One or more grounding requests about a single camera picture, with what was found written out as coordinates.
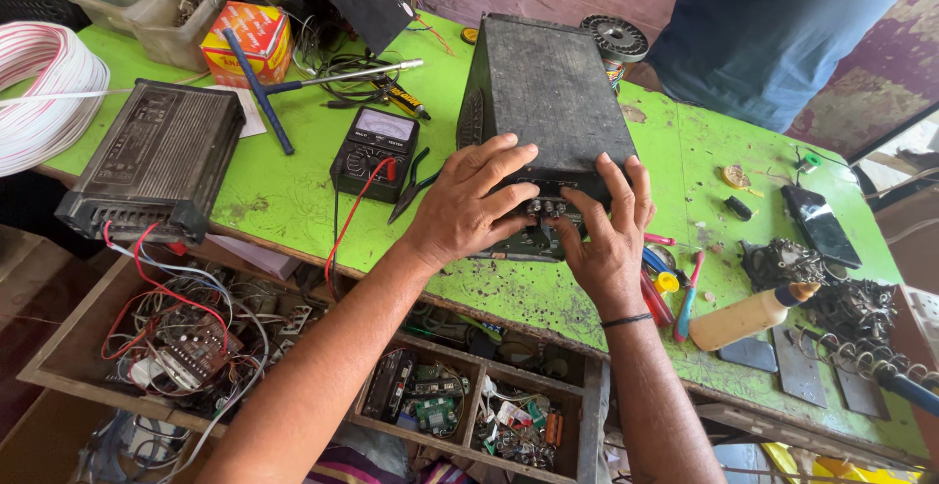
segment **purple wall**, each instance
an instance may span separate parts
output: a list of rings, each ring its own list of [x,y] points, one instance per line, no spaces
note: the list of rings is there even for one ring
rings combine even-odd
[[[787,134],[844,156],[939,101],[939,0],[899,0],[841,59]]]
[[[477,25],[484,10],[578,24],[594,12],[637,25],[653,41],[675,0],[425,0],[437,12]],[[845,156],[861,150],[939,100],[933,58],[939,41],[939,0],[900,0],[864,36],[796,118],[789,134]]]

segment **hand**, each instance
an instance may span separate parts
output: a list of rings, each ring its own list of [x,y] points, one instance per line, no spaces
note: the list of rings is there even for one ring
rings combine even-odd
[[[600,321],[609,322],[649,311],[640,290],[642,233],[655,215],[655,204],[651,202],[649,171],[639,158],[626,159],[632,189],[606,153],[597,156],[595,163],[613,196],[611,218],[606,218],[600,202],[565,187],[560,192],[583,214],[590,241],[581,242],[581,234],[566,216],[552,218],[548,225],[557,229],[567,265],[596,305]]]
[[[515,183],[489,194],[503,178],[538,155],[534,144],[517,147],[517,143],[513,133],[497,135],[482,145],[460,149],[443,165],[400,240],[434,273],[531,222],[525,216],[502,215],[537,197],[537,185]]]

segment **green workbench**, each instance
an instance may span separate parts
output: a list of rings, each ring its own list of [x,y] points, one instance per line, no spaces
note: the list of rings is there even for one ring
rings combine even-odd
[[[424,17],[447,40],[455,57],[447,55],[427,31],[406,31],[390,46],[407,58],[425,60],[424,67],[401,76],[401,83],[424,102],[433,117],[421,125],[418,149],[431,149],[422,163],[421,178],[437,170],[454,149],[453,131],[473,52],[461,41],[459,25],[429,14]],[[192,75],[149,62],[135,41],[120,35],[89,27],[80,36],[111,67],[111,88],[131,87],[138,77],[178,81]],[[288,79],[292,78],[299,78],[293,69],[288,74]],[[205,86],[212,81],[206,78],[195,84]],[[18,91],[22,86],[8,92]],[[44,168],[80,174],[126,99],[124,93],[106,97],[85,135]],[[282,93],[271,100],[296,153],[284,155],[270,131],[241,139],[212,212],[213,230],[322,262],[333,245],[334,191],[328,171],[356,110],[321,107],[327,94],[319,88]],[[795,176],[797,142],[708,110],[676,104],[662,94],[627,83],[622,84],[620,103],[640,158],[651,172],[658,214],[650,231],[710,248],[700,274],[694,314],[746,297],[749,280],[740,267],[739,241],[766,243],[774,236],[801,241],[795,224],[784,213],[779,192],[785,183],[781,177]],[[719,170],[729,165],[742,166],[753,188],[765,198],[726,185]],[[764,175],[769,172],[774,176]],[[851,275],[900,282],[851,172],[825,161],[801,181],[804,187],[828,198],[861,256],[864,266]],[[725,208],[722,202],[731,195],[757,213],[751,221],[742,222]],[[353,201],[351,196],[340,197],[340,222]],[[409,208],[387,226],[391,205],[362,202],[339,251],[341,270],[352,276],[370,270],[404,232],[416,209]],[[680,249],[675,256],[679,266],[690,273],[690,250]],[[716,301],[706,302],[706,292]],[[606,350],[590,299],[562,263],[463,260],[441,270],[427,285],[426,293],[444,306],[463,308],[481,319],[521,328],[581,352],[602,356]],[[676,311],[681,296],[670,295]],[[789,324],[801,320],[802,310],[792,310]],[[662,335],[675,370],[692,389],[788,417],[807,427],[831,430],[837,437],[880,445],[894,454],[929,457],[910,406],[892,394],[886,394],[891,421],[849,412],[843,408],[834,372],[822,368],[828,404],[822,409],[783,394],[776,375],[723,362],[713,353],[699,351],[690,340],[677,344],[670,329]]]

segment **glue bottle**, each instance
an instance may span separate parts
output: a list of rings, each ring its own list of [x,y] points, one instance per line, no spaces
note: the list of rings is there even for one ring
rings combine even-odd
[[[768,289],[688,322],[688,335],[703,351],[715,351],[786,321],[789,308],[804,303],[821,286],[796,282]]]

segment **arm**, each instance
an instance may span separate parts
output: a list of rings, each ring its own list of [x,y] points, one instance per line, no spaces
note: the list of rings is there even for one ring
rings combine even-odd
[[[610,218],[599,202],[564,189],[564,197],[583,214],[591,240],[581,242],[567,218],[553,225],[574,277],[596,305],[600,321],[610,322],[649,311],[639,279],[642,232],[655,205],[649,173],[636,156],[626,160],[635,190],[606,154],[597,157],[596,167],[613,196]],[[612,326],[605,334],[633,481],[726,482],[652,320]]]
[[[516,142],[514,134],[500,135],[450,156],[401,240],[251,394],[200,484],[280,484],[306,476],[430,277],[528,221],[500,217],[538,196],[536,185],[489,195],[537,155],[534,145]]]

